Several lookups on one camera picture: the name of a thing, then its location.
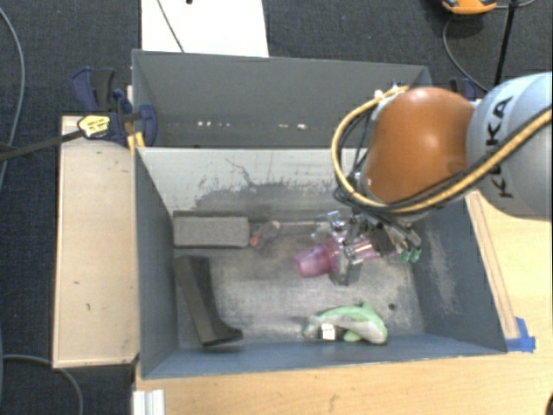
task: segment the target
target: wooden edge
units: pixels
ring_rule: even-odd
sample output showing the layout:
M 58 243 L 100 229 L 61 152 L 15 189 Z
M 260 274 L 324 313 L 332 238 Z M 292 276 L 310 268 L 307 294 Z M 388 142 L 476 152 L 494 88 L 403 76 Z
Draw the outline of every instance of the wooden edge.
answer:
M 480 193 L 473 192 L 465 197 L 465 201 L 471 221 L 473 222 L 474 234 L 478 241 L 482 259 L 484 260 L 492 294 L 495 298 L 495 305 L 499 314 L 499 320 L 501 321 L 503 334 L 506 340 L 518 339 L 520 332 L 518 331 L 511 301 L 507 294 L 505 281 L 501 274 L 498 257 L 492 242 L 492 236 L 486 222 L 486 214 L 482 206 L 483 199 Z

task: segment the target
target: pink object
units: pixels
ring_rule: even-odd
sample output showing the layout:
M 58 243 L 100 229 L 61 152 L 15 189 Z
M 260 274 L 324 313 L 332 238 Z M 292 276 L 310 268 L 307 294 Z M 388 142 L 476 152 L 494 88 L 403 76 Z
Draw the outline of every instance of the pink object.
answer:
M 304 278 L 319 277 L 332 271 L 338 271 L 341 241 L 341 239 L 333 237 L 324 243 L 297 253 L 294 256 L 294 269 Z M 355 243 L 353 250 L 355 255 L 363 261 L 380 257 L 369 239 L 362 239 Z

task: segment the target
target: green plastic object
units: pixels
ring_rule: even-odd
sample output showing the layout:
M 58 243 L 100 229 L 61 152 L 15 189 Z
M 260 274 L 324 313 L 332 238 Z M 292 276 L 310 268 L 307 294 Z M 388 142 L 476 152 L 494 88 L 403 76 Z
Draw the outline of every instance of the green plastic object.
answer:
M 345 342 L 366 340 L 372 344 L 385 344 L 388 340 L 388 329 L 376 310 L 367 302 L 360 306 L 341 306 L 310 316 L 303 336 L 315 339 L 322 324 L 332 324 L 346 329 Z

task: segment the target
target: white paper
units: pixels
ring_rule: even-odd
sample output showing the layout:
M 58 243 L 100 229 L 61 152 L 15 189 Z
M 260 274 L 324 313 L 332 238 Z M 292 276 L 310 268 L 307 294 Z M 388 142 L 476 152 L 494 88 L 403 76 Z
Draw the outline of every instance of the white paper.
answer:
M 160 0 L 187 53 L 268 57 L 261 0 Z M 142 48 L 180 52 L 156 0 L 142 0 Z

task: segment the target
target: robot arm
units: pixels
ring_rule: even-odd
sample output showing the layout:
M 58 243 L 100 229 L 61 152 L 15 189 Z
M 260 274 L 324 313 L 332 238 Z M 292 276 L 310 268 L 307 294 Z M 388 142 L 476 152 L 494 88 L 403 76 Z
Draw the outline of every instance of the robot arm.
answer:
M 370 111 L 367 152 L 345 174 L 345 137 Z M 477 106 L 439 88 L 394 87 L 344 117 L 331 151 L 334 197 L 352 215 L 330 220 L 330 239 L 296 254 L 303 277 L 350 284 L 365 259 L 415 261 L 421 241 L 410 224 L 474 188 L 507 214 L 551 220 L 551 73 L 507 81 Z

